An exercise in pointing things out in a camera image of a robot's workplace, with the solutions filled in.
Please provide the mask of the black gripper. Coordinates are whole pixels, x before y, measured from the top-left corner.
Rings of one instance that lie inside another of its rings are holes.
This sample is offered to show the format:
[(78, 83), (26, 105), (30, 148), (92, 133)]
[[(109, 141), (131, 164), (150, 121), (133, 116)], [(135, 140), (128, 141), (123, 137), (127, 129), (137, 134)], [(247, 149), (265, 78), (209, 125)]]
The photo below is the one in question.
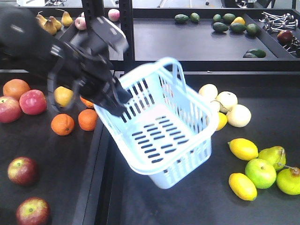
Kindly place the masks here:
[(50, 55), (55, 61), (50, 70), (50, 102), (55, 108), (59, 108), (59, 105), (54, 100), (54, 90), (64, 86), (111, 115), (120, 117), (125, 112), (125, 104), (132, 98), (132, 94), (123, 89), (119, 80), (112, 75), (111, 63), (108, 70), (91, 72), (86, 67), (85, 51), (66, 42), (52, 44)]

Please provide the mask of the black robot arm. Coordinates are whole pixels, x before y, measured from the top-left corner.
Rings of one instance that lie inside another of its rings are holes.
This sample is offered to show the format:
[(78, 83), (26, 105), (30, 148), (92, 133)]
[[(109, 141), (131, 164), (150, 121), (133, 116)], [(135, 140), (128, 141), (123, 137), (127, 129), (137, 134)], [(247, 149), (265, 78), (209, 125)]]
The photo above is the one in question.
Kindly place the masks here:
[(128, 42), (124, 33), (105, 17), (94, 18), (87, 36), (78, 44), (56, 39), (38, 24), (27, 9), (3, 7), (0, 10), (0, 56), (31, 73), (47, 74), (49, 103), (61, 107), (54, 91), (64, 86), (92, 103), (121, 116), (132, 95), (123, 89), (112, 73), (105, 50), (124, 52)]

